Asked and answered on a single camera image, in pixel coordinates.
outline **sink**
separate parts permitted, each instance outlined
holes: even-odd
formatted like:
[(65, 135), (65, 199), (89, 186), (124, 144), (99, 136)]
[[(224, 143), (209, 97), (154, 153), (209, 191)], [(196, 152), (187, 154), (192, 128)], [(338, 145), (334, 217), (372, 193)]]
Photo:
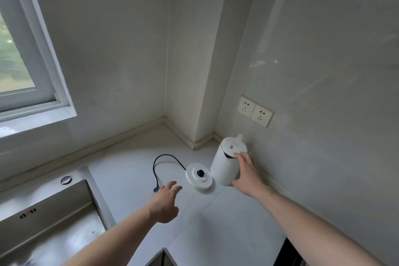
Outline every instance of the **sink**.
[(57, 177), (0, 202), (1, 266), (62, 265), (115, 225), (89, 170), (68, 176), (67, 185)]

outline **white round kettle base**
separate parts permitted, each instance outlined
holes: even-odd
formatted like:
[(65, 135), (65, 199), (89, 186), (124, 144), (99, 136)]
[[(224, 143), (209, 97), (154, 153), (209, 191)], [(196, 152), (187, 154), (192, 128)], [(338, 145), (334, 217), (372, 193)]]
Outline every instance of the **white round kettle base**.
[(211, 172), (199, 163), (192, 163), (187, 166), (186, 178), (193, 187), (201, 190), (211, 187), (213, 182)]

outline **black cable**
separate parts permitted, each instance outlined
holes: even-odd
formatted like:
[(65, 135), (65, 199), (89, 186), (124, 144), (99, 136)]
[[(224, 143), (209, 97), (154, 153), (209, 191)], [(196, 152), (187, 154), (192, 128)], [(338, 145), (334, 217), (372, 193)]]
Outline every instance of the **black cable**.
[(154, 160), (154, 165), (152, 166), (152, 172), (154, 173), (154, 176), (155, 176), (155, 179), (156, 179), (156, 188), (154, 188), (154, 192), (155, 192), (155, 193), (156, 193), (156, 192), (158, 191), (158, 189), (159, 189), (158, 177), (156, 176), (156, 173), (155, 173), (155, 162), (158, 160), (159, 157), (162, 157), (162, 156), (170, 156), (170, 157), (175, 158), (175, 160), (180, 164), (180, 166), (181, 166), (182, 168), (184, 168), (184, 170), (186, 170), (186, 168), (183, 166), (183, 164), (180, 163), (180, 161), (177, 160), (177, 158), (176, 158), (175, 156), (171, 155), (171, 154), (164, 153), (164, 154), (159, 155), (158, 157), (156, 157), (155, 160)]

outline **white outlet plate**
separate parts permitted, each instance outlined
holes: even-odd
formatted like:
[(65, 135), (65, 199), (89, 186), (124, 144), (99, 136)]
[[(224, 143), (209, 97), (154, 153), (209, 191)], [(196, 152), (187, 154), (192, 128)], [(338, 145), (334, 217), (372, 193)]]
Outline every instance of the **white outlet plate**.
[(263, 108), (260, 105), (256, 105), (253, 110), (251, 119), (263, 127), (267, 127), (269, 125), (270, 119), (272, 118), (273, 113), (266, 108)]
[(256, 105), (255, 102), (252, 102), (251, 100), (248, 100), (245, 97), (241, 97), (240, 102), (238, 103), (237, 110), (240, 113), (246, 115), (247, 117), (251, 117), (255, 105)]

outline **window frame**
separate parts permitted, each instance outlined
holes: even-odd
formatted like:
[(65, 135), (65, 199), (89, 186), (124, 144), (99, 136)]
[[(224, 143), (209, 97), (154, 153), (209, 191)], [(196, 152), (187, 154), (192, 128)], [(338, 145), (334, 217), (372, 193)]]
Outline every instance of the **window frame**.
[(0, 122), (72, 106), (38, 1), (0, 0), (0, 11), (36, 86), (1, 94)]

